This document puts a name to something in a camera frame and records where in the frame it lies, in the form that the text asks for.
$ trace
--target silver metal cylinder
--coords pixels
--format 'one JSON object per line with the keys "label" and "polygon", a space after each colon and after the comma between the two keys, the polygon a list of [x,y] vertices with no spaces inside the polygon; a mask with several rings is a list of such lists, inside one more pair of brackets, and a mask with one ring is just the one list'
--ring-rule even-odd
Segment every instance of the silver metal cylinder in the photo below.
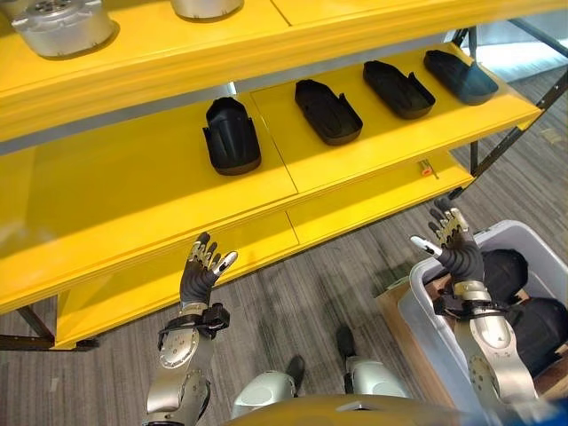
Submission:
{"label": "silver metal cylinder", "polygon": [[194,20],[221,18],[243,4],[244,0],[171,0],[176,14]]}
{"label": "silver metal cylinder", "polygon": [[12,21],[26,10],[29,2],[30,0],[0,0],[0,12]]}
{"label": "silver metal cylinder", "polygon": [[115,31],[100,0],[40,0],[12,26],[35,53],[48,58],[96,48]]}

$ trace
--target yellow shelf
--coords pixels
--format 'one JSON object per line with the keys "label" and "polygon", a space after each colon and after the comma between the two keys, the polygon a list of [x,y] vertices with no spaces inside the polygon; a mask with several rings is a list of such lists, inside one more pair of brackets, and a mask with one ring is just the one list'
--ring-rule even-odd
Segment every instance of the yellow shelf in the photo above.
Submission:
{"label": "yellow shelf", "polygon": [[[434,47],[461,54],[451,44]],[[363,119],[361,135],[345,146],[321,142],[294,102],[294,83],[241,94],[263,162],[238,177],[210,166],[201,131],[209,102],[0,156],[0,313],[178,249],[203,230],[318,200],[540,113],[496,77],[493,99],[463,105],[423,68],[423,53],[384,59],[414,70],[436,96],[415,121],[399,119],[376,97],[361,66],[315,76],[345,91]]]}
{"label": "yellow shelf", "polygon": [[415,72],[436,104],[417,120],[398,118],[363,80],[363,66],[341,68],[312,78],[336,95],[344,92],[363,120],[359,137],[344,146],[327,146],[294,101],[296,82],[252,93],[298,192],[335,185],[376,170],[417,162],[436,150],[448,150],[531,120],[540,109],[492,75],[499,90],[480,106],[468,106],[443,87],[422,63],[427,50],[440,49],[471,62],[452,43],[381,59],[404,74]]}
{"label": "yellow shelf", "polygon": [[418,163],[408,164],[288,209],[290,223],[300,244],[335,237],[457,186],[466,186],[473,180],[448,153],[433,155],[429,161],[438,178],[422,176]]}
{"label": "yellow shelf", "polygon": [[[271,256],[297,245],[284,212],[214,233],[219,252],[238,249],[239,258],[219,283],[265,264]],[[77,285],[58,300],[56,349],[134,320],[179,301],[179,280],[191,243],[167,255]]]}
{"label": "yellow shelf", "polygon": [[211,167],[209,102],[0,156],[0,312],[296,193],[248,94],[261,166]]}
{"label": "yellow shelf", "polygon": [[565,0],[246,0],[228,19],[203,23],[178,18],[165,0],[107,0],[120,33],[106,48],[67,60],[36,56],[0,17],[0,141],[179,93],[565,6]]}
{"label": "yellow shelf", "polygon": [[[213,233],[222,250],[239,251],[239,260],[220,284],[472,180],[448,153],[430,157],[430,163],[439,179],[423,177],[419,165],[410,164],[301,203],[288,215],[276,212]],[[189,244],[62,293],[55,349],[72,348],[78,340],[175,303],[188,250]]]}

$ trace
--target small orange object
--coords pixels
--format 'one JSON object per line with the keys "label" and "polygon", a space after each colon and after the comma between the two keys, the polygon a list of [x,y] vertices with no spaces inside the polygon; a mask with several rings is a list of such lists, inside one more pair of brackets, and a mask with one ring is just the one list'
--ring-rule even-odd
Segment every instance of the small orange object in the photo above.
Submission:
{"label": "small orange object", "polygon": [[422,160],[420,163],[420,167],[422,168],[422,175],[429,176],[433,173],[432,166],[428,160]]}

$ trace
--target black metal frame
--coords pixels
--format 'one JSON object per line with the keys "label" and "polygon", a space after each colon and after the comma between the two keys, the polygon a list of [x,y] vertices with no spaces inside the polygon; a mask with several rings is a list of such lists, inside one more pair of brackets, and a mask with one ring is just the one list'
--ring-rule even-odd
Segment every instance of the black metal frame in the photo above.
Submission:
{"label": "black metal frame", "polygon": [[[50,351],[55,344],[55,336],[30,306],[18,308],[18,313],[37,334],[37,337],[24,335],[0,335],[0,351]],[[82,340],[76,347],[66,351],[90,351],[98,348],[96,339]]]}
{"label": "black metal frame", "polygon": [[[561,45],[557,40],[552,38],[550,35],[546,34],[545,32],[539,30],[538,28],[534,27],[533,25],[529,24],[525,20],[509,20],[509,22],[527,34],[530,34],[540,42],[546,44],[547,46],[551,47],[555,51],[559,52],[566,58],[568,58],[568,48]],[[469,41],[469,54],[471,58],[477,58],[477,29],[475,27],[471,28],[462,28],[456,30],[454,34],[454,38],[452,42],[457,45],[458,47],[462,46],[463,40],[465,36],[468,36]],[[469,173],[474,178],[474,182],[479,179],[479,177],[487,170],[489,167],[496,162],[505,152],[521,137],[523,134],[531,128],[533,124],[535,124],[539,118],[544,114],[551,106],[556,102],[558,98],[560,98],[563,93],[568,90],[568,72],[564,72],[564,74],[560,77],[560,79],[544,94],[542,98],[535,104],[542,113],[535,118],[528,126],[519,128],[516,127],[515,129],[511,130],[505,138],[501,140],[499,145],[497,145],[491,153],[489,153],[481,163],[478,162],[478,142],[474,141],[469,144]],[[465,188],[457,188],[449,193],[449,197],[451,199],[455,199],[462,195],[465,191]]]}

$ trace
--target plastic storage container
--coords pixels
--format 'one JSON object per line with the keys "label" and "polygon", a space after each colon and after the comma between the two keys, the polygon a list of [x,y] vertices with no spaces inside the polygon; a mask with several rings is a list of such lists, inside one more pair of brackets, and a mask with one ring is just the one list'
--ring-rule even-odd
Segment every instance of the plastic storage container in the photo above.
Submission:
{"label": "plastic storage container", "polygon": [[[514,249],[521,253],[529,266],[524,288],[526,293],[529,296],[554,297],[566,305],[568,266],[530,227],[514,220],[504,220],[476,234],[475,239],[483,251]],[[442,269],[432,258],[416,264],[409,277],[412,291],[400,299],[398,310],[455,406],[464,412],[479,413],[482,408],[469,382],[462,349],[444,317],[434,313],[432,301],[424,288],[424,284]]]}

